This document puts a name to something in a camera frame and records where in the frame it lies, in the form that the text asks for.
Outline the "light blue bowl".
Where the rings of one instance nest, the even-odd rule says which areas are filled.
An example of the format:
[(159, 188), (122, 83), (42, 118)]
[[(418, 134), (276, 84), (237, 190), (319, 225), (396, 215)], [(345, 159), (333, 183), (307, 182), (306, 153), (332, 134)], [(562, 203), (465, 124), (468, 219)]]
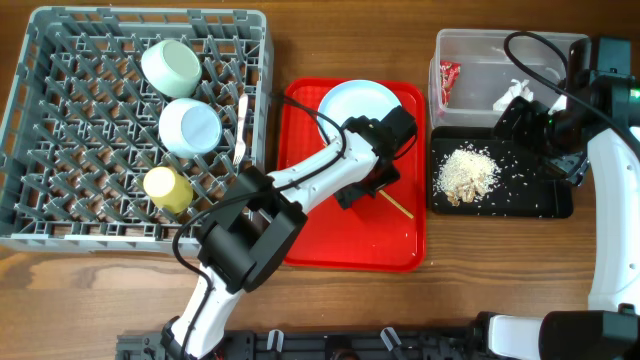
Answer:
[(159, 117), (159, 137), (166, 149), (176, 157), (193, 159), (205, 155), (219, 145), (222, 123), (208, 104), (180, 98), (170, 102)]

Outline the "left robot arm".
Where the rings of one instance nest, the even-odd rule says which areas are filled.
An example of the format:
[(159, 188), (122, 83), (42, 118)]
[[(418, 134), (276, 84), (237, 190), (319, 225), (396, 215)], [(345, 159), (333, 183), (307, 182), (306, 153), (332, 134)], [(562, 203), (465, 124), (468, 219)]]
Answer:
[(172, 358), (201, 359), (215, 352), (239, 298), (278, 269), (316, 206), (336, 197), (347, 209), (399, 180), (394, 162), (417, 139), (410, 112), (396, 106), (381, 119), (327, 122), (338, 135), (321, 151), (269, 174), (247, 168), (223, 199), (192, 217), (201, 224), (197, 265), (186, 261), (179, 249), (190, 225), (182, 224), (175, 233), (174, 257), (198, 282), (184, 313), (162, 330), (161, 344)]

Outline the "light blue plate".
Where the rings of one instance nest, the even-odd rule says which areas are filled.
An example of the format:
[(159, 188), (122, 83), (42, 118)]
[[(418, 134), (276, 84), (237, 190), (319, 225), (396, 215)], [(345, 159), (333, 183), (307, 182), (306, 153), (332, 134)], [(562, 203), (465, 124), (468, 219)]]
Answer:
[(350, 80), (333, 87), (321, 100), (318, 112), (342, 125), (351, 117), (382, 120), (400, 105), (387, 87), (369, 80)]

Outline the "white plastic fork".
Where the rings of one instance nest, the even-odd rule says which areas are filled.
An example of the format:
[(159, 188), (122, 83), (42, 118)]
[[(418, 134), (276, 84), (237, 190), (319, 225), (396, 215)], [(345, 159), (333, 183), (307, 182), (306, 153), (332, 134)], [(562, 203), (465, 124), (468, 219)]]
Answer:
[(236, 132), (236, 144), (234, 149), (233, 165), (239, 165), (244, 157), (246, 151), (246, 143), (243, 138), (244, 126), (246, 121), (246, 115), (248, 112), (249, 97), (247, 94), (242, 94), (239, 97), (238, 102), (238, 120), (237, 120), (237, 132)]

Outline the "red snack wrapper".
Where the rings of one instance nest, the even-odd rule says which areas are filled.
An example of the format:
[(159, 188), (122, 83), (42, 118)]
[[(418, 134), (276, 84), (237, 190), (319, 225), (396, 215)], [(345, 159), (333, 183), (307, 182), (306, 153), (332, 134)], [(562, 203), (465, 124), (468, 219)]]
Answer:
[(450, 101), (455, 82), (461, 73), (461, 65), (456, 62), (441, 60), (439, 69), (442, 104), (446, 107)]

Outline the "yellow cup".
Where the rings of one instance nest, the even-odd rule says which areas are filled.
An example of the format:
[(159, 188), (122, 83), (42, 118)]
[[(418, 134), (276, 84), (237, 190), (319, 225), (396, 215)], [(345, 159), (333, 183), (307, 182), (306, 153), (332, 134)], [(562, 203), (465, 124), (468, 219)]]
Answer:
[(143, 189), (158, 208), (178, 214), (193, 199), (189, 181), (169, 167), (155, 167), (143, 178)]

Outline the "wooden chopstick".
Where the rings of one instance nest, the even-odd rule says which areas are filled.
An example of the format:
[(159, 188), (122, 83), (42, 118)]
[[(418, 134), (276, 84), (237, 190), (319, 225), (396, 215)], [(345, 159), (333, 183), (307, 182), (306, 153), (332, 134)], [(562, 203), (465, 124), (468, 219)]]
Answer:
[(408, 211), (404, 206), (402, 206), (398, 201), (396, 201), (393, 197), (387, 194), (385, 191), (380, 190), (378, 193), (384, 197), (388, 202), (390, 202), (394, 207), (396, 207), (399, 211), (401, 211), (405, 216), (409, 219), (414, 219), (414, 215)]

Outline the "green bowl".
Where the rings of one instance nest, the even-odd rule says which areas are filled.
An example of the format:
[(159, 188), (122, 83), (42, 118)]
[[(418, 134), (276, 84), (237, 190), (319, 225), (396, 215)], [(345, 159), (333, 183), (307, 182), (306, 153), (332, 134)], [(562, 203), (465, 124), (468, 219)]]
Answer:
[(202, 76), (201, 62), (187, 45), (172, 39), (163, 40), (141, 57), (147, 81), (167, 97), (190, 97)]

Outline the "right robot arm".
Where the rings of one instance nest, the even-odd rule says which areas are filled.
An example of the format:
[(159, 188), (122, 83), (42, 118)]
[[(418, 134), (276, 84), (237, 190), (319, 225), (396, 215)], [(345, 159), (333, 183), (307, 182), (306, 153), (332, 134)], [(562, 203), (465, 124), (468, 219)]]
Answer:
[(491, 128), (438, 127), (441, 150), (462, 140), (520, 149), (553, 180), (593, 173), (596, 263), (584, 311), (542, 318), (482, 312), (467, 328), (416, 335), (424, 359), (635, 359), (639, 355), (639, 87), (626, 39), (594, 36), (560, 57), (566, 106), (516, 98)]

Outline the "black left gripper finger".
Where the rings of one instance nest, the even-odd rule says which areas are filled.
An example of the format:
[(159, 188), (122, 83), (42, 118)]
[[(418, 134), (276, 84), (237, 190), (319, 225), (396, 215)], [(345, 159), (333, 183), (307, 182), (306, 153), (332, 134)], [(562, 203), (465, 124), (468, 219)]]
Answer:
[(367, 192), (360, 185), (346, 186), (334, 194), (339, 206), (343, 209), (349, 209), (353, 203), (361, 197), (367, 195)]
[(365, 193), (374, 197), (375, 194), (400, 179), (400, 173), (393, 164), (376, 167), (364, 179)]

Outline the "white tissue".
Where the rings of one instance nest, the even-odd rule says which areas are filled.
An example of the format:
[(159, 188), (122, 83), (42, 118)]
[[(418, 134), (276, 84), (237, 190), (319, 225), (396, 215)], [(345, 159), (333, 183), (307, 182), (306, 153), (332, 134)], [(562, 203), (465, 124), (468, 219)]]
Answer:
[(493, 103), (493, 110), (505, 111), (516, 97), (522, 97), (527, 101), (532, 101), (534, 99), (534, 93), (529, 89), (528, 84), (528, 79), (522, 81), (512, 79), (511, 86)]

